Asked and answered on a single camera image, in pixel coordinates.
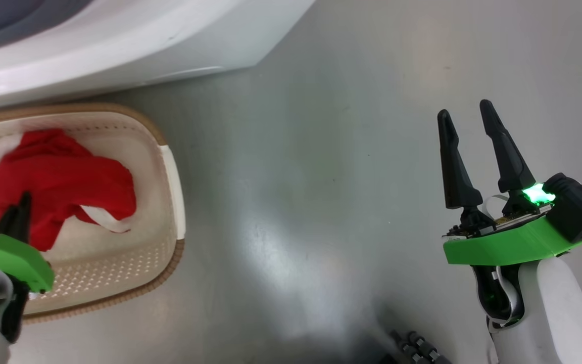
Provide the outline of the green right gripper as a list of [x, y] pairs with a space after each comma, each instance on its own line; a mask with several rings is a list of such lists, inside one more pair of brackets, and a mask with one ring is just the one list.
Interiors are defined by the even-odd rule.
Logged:
[[494, 108], [483, 99], [479, 104], [483, 127], [493, 143], [500, 177], [498, 187], [508, 194], [504, 216], [524, 215], [496, 223], [478, 209], [483, 197], [467, 174], [459, 153], [459, 136], [447, 110], [437, 116], [444, 199], [447, 209], [463, 209], [460, 223], [443, 236], [447, 262], [468, 266], [507, 266], [559, 256], [581, 246], [570, 242], [552, 226], [547, 214], [552, 205], [538, 206], [524, 193], [536, 180], [508, 129]]

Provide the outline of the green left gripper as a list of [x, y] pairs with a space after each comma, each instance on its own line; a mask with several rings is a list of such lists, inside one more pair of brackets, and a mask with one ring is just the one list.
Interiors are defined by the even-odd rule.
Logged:
[[37, 249], [26, 244], [31, 210], [32, 196], [23, 193], [19, 205], [10, 205], [0, 218], [0, 271], [26, 283], [31, 292], [44, 294], [53, 290], [55, 272]]

